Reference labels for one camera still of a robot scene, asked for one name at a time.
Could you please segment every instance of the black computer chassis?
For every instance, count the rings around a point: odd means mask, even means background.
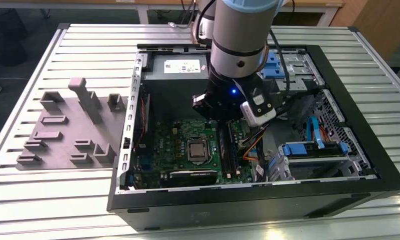
[[[171,49],[193,44],[142,44],[138,49]],[[282,45],[305,49],[314,63],[377,173],[377,179],[358,181],[308,181],[225,189],[149,191],[114,194],[117,161],[113,166],[106,210],[115,213],[137,231],[216,226],[286,219],[333,216],[372,199],[400,193],[400,173],[356,106],[332,65],[317,45]]]

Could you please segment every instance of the blue plastic latch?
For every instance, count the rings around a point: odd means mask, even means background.
[[[338,142],[338,147],[340,147],[341,153],[344,155],[348,154],[348,146],[346,146],[346,144],[342,141]]]
[[[272,158],[269,164],[268,164],[268,171],[272,169],[273,165],[276,163],[276,157]]]
[[[278,67],[280,67],[278,58],[276,58],[276,55],[272,52],[269,52],[266,62],[265,62],[265,68],[278,68]]]
[[[284,156],[288,156],[288,155],[290,155],[290,149],[289,149],[289,147],[288,147],[288,145],[282,145],[282,153],[284,153]]]
[[[290,150],[292,155],[306,155],[306,149],[304,144],[290,143],[288,144],[288,148]]]
[[[318,149],[324,149],[321,135],[320,135],[318,119],[310,116],[306,121],[306,141],[314,141],[318,145]]]
[[[285,73],[280,70],[280,67],[264,68],[262,75],[265,79],[284,79]]]

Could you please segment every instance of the chip on motherboard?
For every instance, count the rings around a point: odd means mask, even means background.
[[[209,144],[206,138],[189,139],[188,144],[188,161],[194,165],[202,164],[209,159]]]

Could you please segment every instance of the floor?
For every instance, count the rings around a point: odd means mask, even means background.
[[[19,18],[25,24],[29,36],[22,40],[27,60],[14,67],[0,65],[0,130],[5,124],[13,106],[18,100],[25,84],[37,66],[43,50],[49,44],[58,23],[77,24],[138,24],[134,10],[75,10],[53,9],[50,18],[43,19],[37,9],[18,9]],[[149,11],[149,23],[165,24],[180,19],[181,11]],[[400,67],[400,47],[386,61],[389,66]]]

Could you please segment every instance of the metal table surface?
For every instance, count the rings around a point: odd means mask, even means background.
[[[400,79],[358,33],[344,27],[274,27],[280,44],[320,45],[400,171]],[[189,43],[166,25],[71,24],[58,29],[0,133],[0,239],[354,239],[400,238],[400,195],[332,218],[137,233],[105,210],[111,170],[18,171],[15,158],[33,130],[43,91],[85,77],[98,97],[127,96],[135,44]]]

